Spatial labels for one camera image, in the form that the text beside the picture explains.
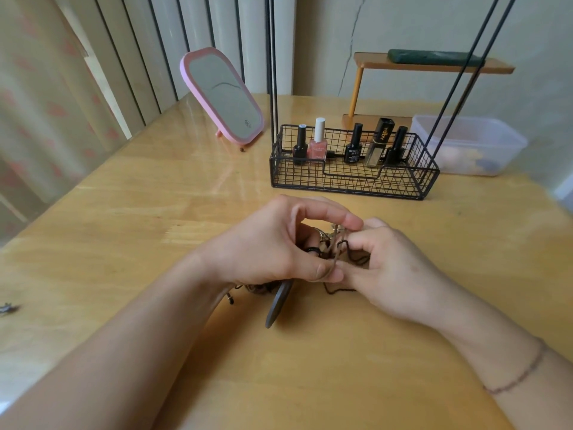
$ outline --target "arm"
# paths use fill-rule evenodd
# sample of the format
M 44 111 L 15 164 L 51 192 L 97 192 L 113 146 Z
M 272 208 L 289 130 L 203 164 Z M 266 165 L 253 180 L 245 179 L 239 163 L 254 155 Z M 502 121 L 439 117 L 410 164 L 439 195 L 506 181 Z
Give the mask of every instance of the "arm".
M 326 273 L 332 261 L 298 248 L 320 239 L 304 218 L 363 225 L 323 198 L 278 197 L 157 279 L 4 412 L 0 428 L 151 427 L 198 333 L 234 284 Z M 335 269 L 326 279 L 341 278 Z
M 368 219 L 350 234 L 351 249 L 370 252 L 369 269 L 341 262 L 343 283 L 391 315 L 438 330 L 489 389 L 517 381 L 540 354 L 540 341 L 439 271 L 400 231 Z M 518 430 L 573 426 L 573 364 L 555 351 L 522 382 L 495 394 Z

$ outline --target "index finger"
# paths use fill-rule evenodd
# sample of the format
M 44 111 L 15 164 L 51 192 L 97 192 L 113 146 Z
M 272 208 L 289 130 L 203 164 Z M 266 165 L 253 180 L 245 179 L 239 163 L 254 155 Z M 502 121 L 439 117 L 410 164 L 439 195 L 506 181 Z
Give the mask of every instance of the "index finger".
M 297 220 L 314 219 L 325 220 L 336 225 L 342 225 L 351 231 L 359 231 L 364 226 L 362 219 L 352 214 L 339 203 L 320 201 L 310 198 L 293 198 L 293 212 L 297 215 Z

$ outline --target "pink nail polish bottle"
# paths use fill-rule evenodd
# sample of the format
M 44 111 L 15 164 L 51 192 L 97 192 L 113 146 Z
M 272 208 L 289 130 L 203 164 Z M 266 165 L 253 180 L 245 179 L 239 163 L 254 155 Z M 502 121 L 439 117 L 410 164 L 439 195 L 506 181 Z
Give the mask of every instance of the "pink nail polish bottle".
M 328 142 L 324 139 L 324 117 L 317 117 L 315 123 L 315 136 L 308 144 L 307 157 L 313 159 L 324 160 L 326 158 L 326 149 Z

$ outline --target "pink mirror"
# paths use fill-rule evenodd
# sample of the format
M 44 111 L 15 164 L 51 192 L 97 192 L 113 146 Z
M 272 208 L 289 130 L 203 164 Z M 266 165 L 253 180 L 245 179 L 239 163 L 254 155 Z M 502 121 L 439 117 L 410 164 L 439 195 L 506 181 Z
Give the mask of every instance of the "pink mirror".
M 250 143 L 265 121 L 253 96 L 229 59 L 213 47 L 185 54 L 179 64 L 190 91 L 223 134 L 237 144 Z

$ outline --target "thin bracelet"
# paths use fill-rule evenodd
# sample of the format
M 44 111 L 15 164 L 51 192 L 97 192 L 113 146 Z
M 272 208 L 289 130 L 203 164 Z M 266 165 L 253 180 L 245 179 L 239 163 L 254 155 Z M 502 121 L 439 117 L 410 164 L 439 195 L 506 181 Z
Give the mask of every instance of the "thin bracelet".
M 545 341 L 542 338 L 537 338 L 537 340 L 540 343 L 539 346 L 539 351 L 537 353 L 537 355 L 535 356 L 535 359 L 533 360 L 533 362 L 531 362 L 531 364 L 527 367 L 527 369 L 521 374 L 521 376 L 519 376 L 517 379 L 515 379 L 513 382 L 508 383 L 505 386 L 502 386 L 500 388 L 496 388 L 496 389 L 489 389 L 486 388 L 485 386 L 483 387 L 486 392 L 490 395 L 498 395 L 501 394 L 502 392 L 507 392 L 512 390 L 513 388 L 515 388 L 516 386 L 518 386 L 520 383 L 522 383 L 531 373 L 533 373 L 537 367 L 539 366 L 539 364 L 542 362 L 543 360 L 543 356 L 545 355 L 545 352 L 548 349 L 547 344 L 545 344 Z

